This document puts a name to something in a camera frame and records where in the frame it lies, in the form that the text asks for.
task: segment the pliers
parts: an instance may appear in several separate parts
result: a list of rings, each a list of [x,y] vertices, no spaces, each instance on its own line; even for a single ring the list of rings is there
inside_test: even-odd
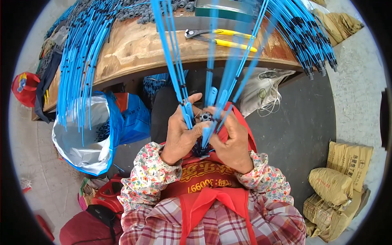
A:
[[[187,29],[185,31],[185,38],[186,39],[194,38],[194,39],[197,39],[200,41],[209,42],[210,39],[201,36],[201,34],[210,33],[210,32],[211,32],[211,30],[189,30],[189,29]],[[239,37],[246,38],[246,39],[250,39],[252,37],[252,35],[249,35],[249,34],[244,34],[244,33],[240,33],[237,31],[230,31],[230,30],[224,30],[224,29],[213,30],[213,33],[227,35],[227,36],[239,36]],[[221,45],[221,46],[225,46],[225,47],[234,47],[234,48],[239,48],[239,49],[247,49],[247,47],[248,47],[245,44],[238,44],[238,43],[229,42],[229,41],[225,41],[225,40],[221,40],[221,39],[213,39],[213,41],[217,45]],[[257,49],[255,49],[254,47],[251,47],[250,50],[252,52],[257,52]]]

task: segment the white plastic bag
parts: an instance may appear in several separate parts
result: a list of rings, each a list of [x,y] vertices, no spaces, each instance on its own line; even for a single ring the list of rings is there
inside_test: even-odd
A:
[[[295,71],[290,70],[256,67],[238,98],[239,111],[243,117],[258,109],[267,111],[264,116],[275,113],[282,98],[278,85],[286,76],[294,73]]]
[[[79,171],[99,175],[108,167],[112,151],[111,139],[95,142],[97,131],[109,119],[109,107],[104,94],[91,97],[91,130],[89,128],[89,103],[86,102],[86,123],[82,133],[77,122],[67,117],[67,130],[56,119],[52,131],[52,140],[60,155]]]

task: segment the plywood table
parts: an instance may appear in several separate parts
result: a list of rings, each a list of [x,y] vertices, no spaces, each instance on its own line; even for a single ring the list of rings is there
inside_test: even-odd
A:
[[[178,9],[175,15],[194,16],[194,13]],[[266,26],[267,22],[264,20],[254,47],[257,48],[262,42],[262,34]],[[185,31],[176,32],[183,68],[206,68],[209,44],[194,39],[187,40],[184,34]],[[231,41],[230,36],[219,35],[219,39]],[[229,53],[230,48],[217,45],[214,66],[224,67]],[[253,54],[255,53],[250,53],[245,66],[249,65]],[[294,70],[297,71],[296,77],[303,75],[303,69],[293,51],[276,30],[266,42],[257,66]],[[167,72],[166,60],[155,24],[137,24],[136,19],[123,22],[116,20],[111,29],[109,43],[103,45],[98,57],[93,90],[101,90],[117,83],[165,72]],[[44,105],[45,112],[56,108],[59,82],[60,69],[57,70],[49,87],[48,103]]]

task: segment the wrinkled hand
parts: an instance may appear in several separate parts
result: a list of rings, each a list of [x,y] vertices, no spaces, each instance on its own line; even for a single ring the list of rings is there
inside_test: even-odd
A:
[[[203,109],[210,114],[215,113],[214,107]],[[226,111],[221,112],[223,119]],[[224,125],[229,133],[228,140],[223,143],[218,135],[213,134],[210,144],[214,147],[218,158],[228,167],[241,174],[246,174],[254,168],[253,161],[248,152],[248,131],[239,123],[233,111],[231,111],[224,121]]]
[[[202,93],[189,96],[189,102],[193,104],[202,97]],[[192,105],[193,113],[200,112],[196,106]],[[203,135],[203,127],[209,127],[210,122],[196,123],[191,130],[188,129],[180,106],[169,118],[167,128],[166,144],[161,153],[161,159],[168,165],[174,165],[178,160],[185,157],[193,148],[197,138]]]

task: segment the yellow pliers handle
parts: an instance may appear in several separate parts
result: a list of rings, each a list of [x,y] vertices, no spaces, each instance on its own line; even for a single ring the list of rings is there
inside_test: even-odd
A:
[[[250,39],[252,37],[252,35],[249,35],[249,34],[237,32],[237,31],[225,30],[225,29],[216,29],[213,32],[216,34],[220,34],[220,35],[239,36],[239,37],[246,38],[246,39]]]
[[[214,39],[216,41],[216,44],[221,45],[221,46],[225,46],[225,47],[233,47],[233,48],[238,48],[238,49],[246,49],[248,46],[245,44],[237,44],[237,43],[233,43],[233,42],[229,42],[229,41],[225,41],[225,40],[221,40],[221,39]],[[257,49],[255,49],[254,47],[251,47],[250,50],[252,52],[257,52]]]

